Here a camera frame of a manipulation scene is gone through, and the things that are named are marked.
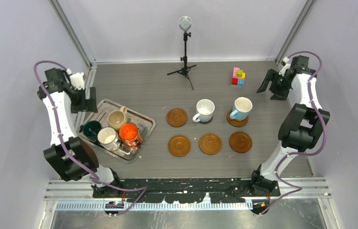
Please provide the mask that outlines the dark green mug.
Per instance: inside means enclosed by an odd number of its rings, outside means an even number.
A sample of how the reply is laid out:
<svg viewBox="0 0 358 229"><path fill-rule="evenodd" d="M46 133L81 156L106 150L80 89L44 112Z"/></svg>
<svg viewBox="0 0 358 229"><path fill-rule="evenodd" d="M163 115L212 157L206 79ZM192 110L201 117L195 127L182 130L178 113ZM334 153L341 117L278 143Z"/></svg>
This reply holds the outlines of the dark green mug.
<svg viewBox="0 0 358 229"><path fill-rule="evenodd" d="M98 121L89 121L80 126L79 132L83 133L92 143L98 142L98 133L102 129L102 125Z"/></svg>

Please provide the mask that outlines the light blue mug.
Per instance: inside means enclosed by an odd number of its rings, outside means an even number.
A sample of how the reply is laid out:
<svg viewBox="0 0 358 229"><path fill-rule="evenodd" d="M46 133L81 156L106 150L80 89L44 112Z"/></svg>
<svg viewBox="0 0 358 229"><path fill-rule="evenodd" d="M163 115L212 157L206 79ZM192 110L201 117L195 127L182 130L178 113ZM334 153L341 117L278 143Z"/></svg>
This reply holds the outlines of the light blue mug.
<svg viewBox="0 0 358 229"><path fill-rule="evenodd" d="M253 104L250 99L246 97L239 97L235 100L232 111L230 112L230 119L242 121L249 116Z"/></svg>

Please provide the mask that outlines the brown wooden coaster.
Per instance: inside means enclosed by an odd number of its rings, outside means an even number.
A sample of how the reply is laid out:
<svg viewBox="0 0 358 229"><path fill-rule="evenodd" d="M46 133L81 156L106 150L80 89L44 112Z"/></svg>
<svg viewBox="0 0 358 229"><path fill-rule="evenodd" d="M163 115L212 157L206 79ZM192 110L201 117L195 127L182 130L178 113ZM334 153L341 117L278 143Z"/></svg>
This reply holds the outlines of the brown wooden coaster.
<svg viewBox="0 0 358 229"><path fill-rule="evenodd" d="M176 157L186 156L191 150L190 140L184 135L175 135L168 142L168 151Z"/></svg>
<svg viewBox="0 0 358 229"><path fill-rule="evenodd" d="M222 141L216 134L204 134L199 140L199 148L204 154L212 156L221 151Z"/></svg>
<svg viewBox="0 0 358 229"><path fill-rule="evenodd" d="M247 125L248 121L249 121L249 117L246 117L245 119L241 120L241 121L238 121L238 120L235 120L235 119L230 119L230 114L231 114L232 110L229 110L227 112L227 121L230 125L234 126L234 127L243 127L245 125Z"/></svg>
<svg viewBox="0 0 358 229"><path fill-rule="evenodd" d="M167 123L172 127L182 127L187 123L188 115L182 108L173 108L166 115Z"/></svg>
<svg viewBox="0 0 358 229"><path fill-rule="evenodd" d="M237 153L247 153L253 146L252 138L245 132L234 132L229 138L231 149Z"/></svg>

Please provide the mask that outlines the white mug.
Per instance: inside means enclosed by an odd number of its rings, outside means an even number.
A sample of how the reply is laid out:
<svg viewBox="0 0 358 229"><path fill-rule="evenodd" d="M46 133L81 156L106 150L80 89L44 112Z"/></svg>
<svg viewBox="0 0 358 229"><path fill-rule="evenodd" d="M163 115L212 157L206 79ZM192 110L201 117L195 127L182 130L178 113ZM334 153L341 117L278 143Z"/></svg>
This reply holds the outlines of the white mug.
<svg viewBox="0 0 358 229"><path fill-rule="evenodd" d="M214 103L209 99L199 100L196 104L196 114L192 120L195 123L207 123L213 118Z"/></svg>

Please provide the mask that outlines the dark walnut coaster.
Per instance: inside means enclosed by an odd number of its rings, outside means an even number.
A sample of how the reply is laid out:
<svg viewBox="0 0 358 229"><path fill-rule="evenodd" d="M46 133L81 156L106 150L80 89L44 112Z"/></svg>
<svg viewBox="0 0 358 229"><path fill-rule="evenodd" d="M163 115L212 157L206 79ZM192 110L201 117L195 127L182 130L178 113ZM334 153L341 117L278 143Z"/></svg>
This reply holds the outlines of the dark walnut coaster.
<svg viewBox="0 0 358 229"><path fill-rule="evenodd" d="M205 121L205 122L200 121L199 123L206 125L206 124L209 124L210 122L212 122L212 120L213 120L213 117L211 117L211 119L208 121Z"/></svg>

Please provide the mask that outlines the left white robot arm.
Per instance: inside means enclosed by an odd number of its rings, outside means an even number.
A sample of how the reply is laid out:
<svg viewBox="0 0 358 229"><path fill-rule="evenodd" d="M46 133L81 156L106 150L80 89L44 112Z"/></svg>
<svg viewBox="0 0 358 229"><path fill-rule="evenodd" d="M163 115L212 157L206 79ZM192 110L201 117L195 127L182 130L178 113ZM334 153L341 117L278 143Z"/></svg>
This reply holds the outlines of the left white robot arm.
<svg viewBox="0 0 358 229"><path fill-rule="evenodd" d="M64 67L45 72L44 81L37 92L44 103L51 126L50 147L43 154L46 161L64 181L92 181L95 193L116 198L123 185L117 173L99 164L94 150L78 136L73 115L79 112L98 111L96 89L90 88L86 96L83 73L71 73Z"/></svg>

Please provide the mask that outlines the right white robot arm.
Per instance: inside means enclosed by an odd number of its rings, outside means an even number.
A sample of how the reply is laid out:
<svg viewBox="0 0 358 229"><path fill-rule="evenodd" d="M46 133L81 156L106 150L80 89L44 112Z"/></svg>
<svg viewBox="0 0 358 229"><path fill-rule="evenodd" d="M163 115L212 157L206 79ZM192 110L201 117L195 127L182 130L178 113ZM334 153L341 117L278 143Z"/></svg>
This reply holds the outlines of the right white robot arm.
<svg viewBox="0 0 358 229"><path fill-rule="evenodd" d="M253 171L249 190L256 196L271 193L278 185L278 176L288 164L307 149L316 146L330 119L316 95L317 71L309 68L309 58L293 54L284 57L282 69L268 70L257 92L269 89L271 100L283 101L294 92L295 104L278 132L279 144L267 161Z"/></svg>

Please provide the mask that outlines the metal tray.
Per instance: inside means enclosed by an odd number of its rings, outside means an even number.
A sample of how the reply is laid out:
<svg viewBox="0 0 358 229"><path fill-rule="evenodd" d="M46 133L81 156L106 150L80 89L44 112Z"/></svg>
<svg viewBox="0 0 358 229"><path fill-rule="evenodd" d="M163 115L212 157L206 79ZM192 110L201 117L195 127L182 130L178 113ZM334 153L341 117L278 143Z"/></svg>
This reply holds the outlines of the metal tray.
<svg viewBox="0 0 358 229"><path fill-rule="evenodd" d="M97 121L100 123L101 127L106 127L108 126L107 116L112 111L118 110L121 107L122 107L121 104L108 99L104 99L100 101L97 105L97 112L96 113L90 112L89 115L86 117L84 124L80 126L80 129L78 131L78 136L82 138L96 153L102 152L124 163L132 163L137 158L143 145L149 139L149 136L154 130L156 126L156 121L154 119L144 114L141 114L131 108L128 108L127 110L128 121L130 123L135 124L136 127L138 128L141 136L140 145L138 146L124 145L119 147L115 151L105 149L100 143L92 142L91 139L84 134L84 125L86 123L90 121Z"/></svg>

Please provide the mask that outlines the beige mug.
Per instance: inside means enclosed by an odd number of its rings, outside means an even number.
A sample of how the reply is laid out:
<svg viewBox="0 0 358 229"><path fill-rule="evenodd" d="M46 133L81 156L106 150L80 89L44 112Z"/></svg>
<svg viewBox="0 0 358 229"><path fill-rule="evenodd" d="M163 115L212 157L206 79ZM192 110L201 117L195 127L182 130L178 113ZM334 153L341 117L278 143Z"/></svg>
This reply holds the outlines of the beige mug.
<svg viewBox="0 0 358 229"><path fill-rule="evenodd" d="M120 128L128 123L127 107L122 106L119 110L112 111L107 117L108 126L119 131Z"/></svg>

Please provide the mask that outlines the colourful toy block stack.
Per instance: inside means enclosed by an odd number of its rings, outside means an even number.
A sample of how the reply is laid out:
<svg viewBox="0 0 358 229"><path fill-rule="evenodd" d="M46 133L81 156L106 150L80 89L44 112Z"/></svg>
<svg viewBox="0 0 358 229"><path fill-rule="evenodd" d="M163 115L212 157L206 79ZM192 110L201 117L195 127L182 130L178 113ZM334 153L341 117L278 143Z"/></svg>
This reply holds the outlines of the colourful toy block stack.
<svg viewBox="0 0 358 229"><path fill-rule="evenodd" d="M233 68L233 74L232 74L232 86L244 86L246 73L240 69L239 67Z"/></svg>

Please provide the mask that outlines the grey speckled mug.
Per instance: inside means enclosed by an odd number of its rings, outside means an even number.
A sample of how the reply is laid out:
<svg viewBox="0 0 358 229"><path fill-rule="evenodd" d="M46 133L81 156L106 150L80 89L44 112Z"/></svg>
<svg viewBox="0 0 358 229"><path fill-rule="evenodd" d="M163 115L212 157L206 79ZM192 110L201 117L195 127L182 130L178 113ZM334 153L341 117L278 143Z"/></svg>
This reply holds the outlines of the grey speckled mug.
<svg viewBox="0 0 358 229"><path fill-rule="evenodd" d="M97 135L98 142L108 151L116 151L123 146L123 141L112 127L102 128Z"/></svg>

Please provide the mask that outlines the orange glass mug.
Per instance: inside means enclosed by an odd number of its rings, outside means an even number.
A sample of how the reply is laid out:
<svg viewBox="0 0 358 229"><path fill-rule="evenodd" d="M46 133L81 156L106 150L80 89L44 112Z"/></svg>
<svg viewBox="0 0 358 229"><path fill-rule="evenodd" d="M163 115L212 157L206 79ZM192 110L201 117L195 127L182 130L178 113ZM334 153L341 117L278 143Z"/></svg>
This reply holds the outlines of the orange glass mug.
<svg viewBox="0 0 358 229"><path fill-rule="evenodd" d="M119 130L119 136L127 147L139 147L142 145L142 138L135 124L124 124Z"/></svg>

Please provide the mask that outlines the black tripod stand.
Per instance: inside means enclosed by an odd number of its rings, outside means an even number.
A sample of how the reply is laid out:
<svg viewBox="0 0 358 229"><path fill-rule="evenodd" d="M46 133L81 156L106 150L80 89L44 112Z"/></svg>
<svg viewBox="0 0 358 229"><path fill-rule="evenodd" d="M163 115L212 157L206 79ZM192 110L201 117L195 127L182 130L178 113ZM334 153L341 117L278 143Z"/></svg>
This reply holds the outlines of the black tripod stand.
<svg viewBox="0 0 358 229"><path fill-rule="evenodd" d="M193 84L189 77L189 71L193 67L196 67L197 65L195 64L195 65L188 66L188 57L187 57L187 41L188 41L188 38L191 37L191 32L189 32L189 29L192 26L192 20L189 16L182 16L179 19L178 24L179 24L179 28L183 31L184 56L182 56L180 58L180 61L183 62L184 66L177 71L168 73L167 75L172 75L172 74L178 73L178 74L184 76L189 81L192 90L194 90Z"/></svg>

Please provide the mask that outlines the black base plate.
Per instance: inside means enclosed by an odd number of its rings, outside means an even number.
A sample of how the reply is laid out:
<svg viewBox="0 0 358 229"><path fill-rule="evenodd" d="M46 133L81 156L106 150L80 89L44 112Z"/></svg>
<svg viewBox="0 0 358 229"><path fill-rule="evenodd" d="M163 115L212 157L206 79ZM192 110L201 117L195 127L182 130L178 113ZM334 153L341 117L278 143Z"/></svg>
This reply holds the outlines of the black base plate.
<svg viewBox="0 0 358 229"><path fill-rule="evenodd" d="M172 204L201 203L210 198L212 203L241 203L243 197L278 197L279 187L270 192L248 178L155 178L124 179L118 183L122 190L92 185L94 198L124 198L133 203Z"/></svg>

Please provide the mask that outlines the aluminium frame rail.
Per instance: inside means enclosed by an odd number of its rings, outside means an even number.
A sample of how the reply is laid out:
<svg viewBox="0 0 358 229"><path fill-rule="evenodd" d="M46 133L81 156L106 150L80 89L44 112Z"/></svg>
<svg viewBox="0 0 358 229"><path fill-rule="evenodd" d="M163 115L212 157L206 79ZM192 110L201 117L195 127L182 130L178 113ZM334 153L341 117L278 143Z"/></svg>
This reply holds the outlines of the aluminium frame rail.
<svg viewBox="0 0 358 229"><path fill-rule="evenodd" d="M204 198L201 203L180 204L174 202L140 203L137 198L133 203L124 198L94 198L91 181L51 180L47 187L44 200L56 201L56 208L60 210L105 210L122 211L157 211L157 210L214 210L214 209L249 209L268 206L276 199L320 199L331 198L328 185L323 177L294 177L286 178L277 187L278 197L243 197L241 203L212 203L210 198Z"/></svg>

